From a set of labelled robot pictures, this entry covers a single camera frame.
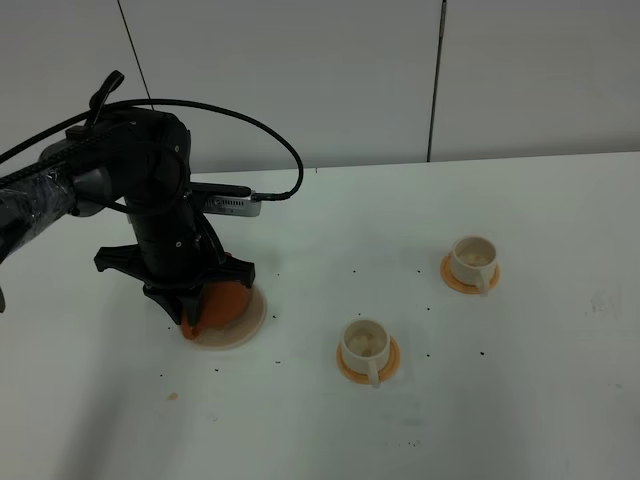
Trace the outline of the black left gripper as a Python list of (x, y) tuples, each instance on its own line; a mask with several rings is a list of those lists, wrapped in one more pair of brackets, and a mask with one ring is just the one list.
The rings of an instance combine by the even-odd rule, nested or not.
[(183, 199), (157, 215), (133, 215), (131, 225), (136, 243), (100, 248), (95, 265), (99, 271), (114, 269), (143, 281), (149, 286), (143, 288), (144, 295), (177, 326), (181, 325), (181, 302), (173, 290), (187, 290), (183, 295), (187, 324), (197, 326), (205, 284), (238, 282), (249, 288), (254, 283), (254, 265), (225, 253), (191, 200)]

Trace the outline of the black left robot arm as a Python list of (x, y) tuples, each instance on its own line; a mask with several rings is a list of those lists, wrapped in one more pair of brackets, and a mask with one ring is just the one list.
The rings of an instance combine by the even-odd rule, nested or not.
[(189, 154), (190, 133), (172, 114), (132, 109), (107, 115), (90, 131), (68, 129), (36, 163), (2, 178), (1, 256), (65, 215), (124, 213), (136, 241), (101, 248), (97, 270), (141, 281), (176, 324), (197, 326), (210, 286), (254, 283), (254, 265), (227, 253), (206, 218), (214, 198), (252, 192), (191, 181)]

